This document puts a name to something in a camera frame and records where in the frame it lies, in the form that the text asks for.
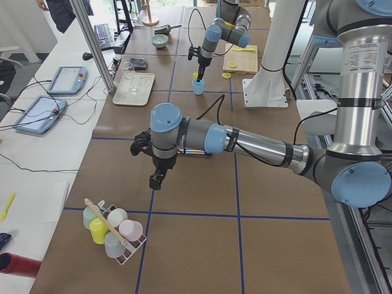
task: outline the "table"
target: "table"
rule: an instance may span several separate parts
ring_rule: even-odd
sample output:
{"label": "table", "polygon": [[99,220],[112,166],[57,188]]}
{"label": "table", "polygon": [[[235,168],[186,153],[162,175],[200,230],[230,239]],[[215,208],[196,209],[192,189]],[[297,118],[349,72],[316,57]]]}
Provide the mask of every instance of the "table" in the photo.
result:
{"label": "table", "polygon": [[[54,127],[41,136],[21,134],[13,129],[1,131],[1,154],[13,159],[20,166],[33,170],[79,169],[91,132],[107,97],[102,80],[98,81],[89,93],[96,100],[95,111],[95,101],[87,96],[82,97],[99,77],[94,60],[84,61],[81,58],[86,51],[89,51],[87,43],[75,21],[36,73],[39,81],[51,80],[59,66],[87,67],[88,77],[80,93],[63,97],[70,105],[64,112],[68,116],[60,117]],[[114,52],[105,51],[104,57],[109,64]],[[40,94],[45,94],[45,91],[39,85],[32,86],[22,93],[14,107],[27,109]],[[84,125],[75,123],[69,117],[83,123],[90,115],[91,119]],[[14,124],[19,116],[20,113],[9,113],[1,122],[1,126]],[[66,196],[72,187],[76,172],[32,173],[18,169],[4,158],[0,158],[0,167],[1,209],[10,193],[17,193],[7,219],[0,223],[0,232],[8,232],[13,236],[2,251],[42,260],[56,228],[62,197]],[[63,186],[62,192],[55,191],[59,186]],[[34,279],[27,277],[0,275],[0,284],[3,289],[7,289],[7,293],[28,293],[33,282]]]}
{"label": "table", "polygon": [[[200,10],[206,22],[213,19],[213,9]],[[184,115],[196,117],[224,93],[223,123],[285,141],[292,141],[300,120],[293,101],[287,109],[245,108],[246,76],[223,80],[220,57],[206,69],[205,93],[195,96],[190,82],[197,62],[186,59],[191,11],[152,11],[171,25],[183,24],[162,50],[148,43],[153,28],[135,28],[122,60],[147,59],[147,71],[156,75],[150,101],[145,107],[119,107],[108,96],[32,294],[350,293],[322,193],[291,171],[232,153],[179,156],[162,190],[148,188],[151,159],[131,157],[129,147],[159,102],[177,104]],[[249,11],[250,34],[258,37],[252,44],[261,56],[268,12]],[[190,32],[194,44],[202,40],[198,18]],[[303,130],[298,139],[305,142]],[[86,197],[114,203],[143,224],[147,242],[125,265],[106,257],[83,227]]]}

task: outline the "keyboard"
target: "keyboard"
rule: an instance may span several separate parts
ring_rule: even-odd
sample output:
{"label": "keyboard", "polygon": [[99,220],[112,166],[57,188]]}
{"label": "keyboard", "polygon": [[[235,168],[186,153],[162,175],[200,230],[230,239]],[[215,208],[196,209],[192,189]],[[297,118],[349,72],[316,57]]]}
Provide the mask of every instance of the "keyboard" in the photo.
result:
{"label": "keyboard", "polygon": [[115,37],[109,24],[101,23],[94,25],[94,33],[97,36],[99,48],[102,51],[113,48]]}

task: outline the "white table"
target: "white table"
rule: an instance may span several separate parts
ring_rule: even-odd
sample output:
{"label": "white table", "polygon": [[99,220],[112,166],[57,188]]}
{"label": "white table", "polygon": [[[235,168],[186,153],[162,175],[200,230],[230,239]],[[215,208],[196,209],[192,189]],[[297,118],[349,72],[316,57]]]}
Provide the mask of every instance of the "white table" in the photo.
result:
{"label": "white table", "polygon": [[[63,97],[68,104],[75,102],[92,86],[95,78],[100,76],[93,59],[82,60],[81,56],[86,51],[89,51],[89,48],[75,20],[42,64],[36,73],[36,78],[51,80],[59,66],[86,66],[87,80],[80,93],[76,96]],[[113,50],[104,52],[108,65],[114,56]],[[14,107],[27,109],[40,94],[45,94],[45,91],[39,85],[32,86],[23,92]],[[45,135],[26,135],[13,129],[0,131],[0,139],[3,140],[0,153],[11,158],[21,167],[34,170],[77,170],[107,97],[102,80],[96,84],[89,95],[97,101],[97,107],[96,112],[86,124],[79,125],[69,117],[62,116]],[[93,109],[94,101],[84,96],[67,107],[64,114],[79,122],[84,122],[89,118]],[[7,114],[0,126],[14,124],[19,116],[18,113]],[[77,173],[33,173],[20,170],[2,157],[0,158],[0,171],[0,209],[2,210],[12,192],[17,193],[7,219],[0,222],[0,232],[12,235],[10,243],[2,252],[42,260],[56,228],[62,195],[68,194]],[[65,189],[65,186],[59,188],[65,183],[69,184],[68,189]],[[28,293],[33,282],[34,279],[28,277],[0,274],[2,291],[9,294]]]}

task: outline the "small bowl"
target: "small bowl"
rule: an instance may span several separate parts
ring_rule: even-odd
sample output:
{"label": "small bowl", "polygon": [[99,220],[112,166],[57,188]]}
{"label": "small bowl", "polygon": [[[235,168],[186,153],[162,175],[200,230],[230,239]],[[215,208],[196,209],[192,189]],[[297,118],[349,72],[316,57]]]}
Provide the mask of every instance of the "small bowl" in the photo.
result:
{"label": "small bowl", "polygon": [[153,35],[151,37],[151,43],[157,48],[166,47],[169,37],[163,34]]}

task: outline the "robotic arm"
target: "robotic arm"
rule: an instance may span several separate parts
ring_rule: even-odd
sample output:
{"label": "robotic arm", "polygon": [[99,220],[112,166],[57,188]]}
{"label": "robotic arm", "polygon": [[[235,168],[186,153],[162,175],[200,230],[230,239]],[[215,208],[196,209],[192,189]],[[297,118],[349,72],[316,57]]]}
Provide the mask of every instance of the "robotic arm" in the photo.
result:
{"label": "robotic arm", "polygon": [[245,48],[250,40],[247,33],[252,18],[248,11],[238,6],[239,0],[221,0],[216,7],[216,18],[208,26],[203,45],[190,47],[188,60],[193,56],[198,59],[197,81],[204,76],[204,71],[211,64],[219,40]]}
{"label": "robotic arm", "polygon": [[383,62],[392,35],[392,6],[387,1],[370,3],[381,5],[370,9],[362,0],[317,3],[319,13],[324,13],[323,17],[316,15],[317,37],[327,45],[337,37],[344,48],[334,143],[327,150],[183,117],[176,106],[160,104],[151,112],[151,130],[136,136],[131,146],[132,155],[142,151],[153,158],[156,172],[150,177],[150,187],[160,189],[167,170],[174,167],[178,147],[189,147],[208,153],[236,152],[290,168],[350,206],[367,207],[385,198],[391,176],[380,164],[375,133],[382,106]]}
{"label": "robotic arm", "polygon": [[150,131],[135,137],[131,153],[136,156],[141,151],[153,158],[156,171],[150,176],[150,188],[154,190],[160,189],[167,170],[174,167],[178,147],[213,154],[223,150],[235,152],[268,165],[289,168],[331,192],[339,201],[356,207],[373,205],[391,187],[389,173],[377,162],[338,159],[327,156],[322,149],[292,145],[207,119],[183,117],[179,108],[170,103],[154,107],[150,126]]}

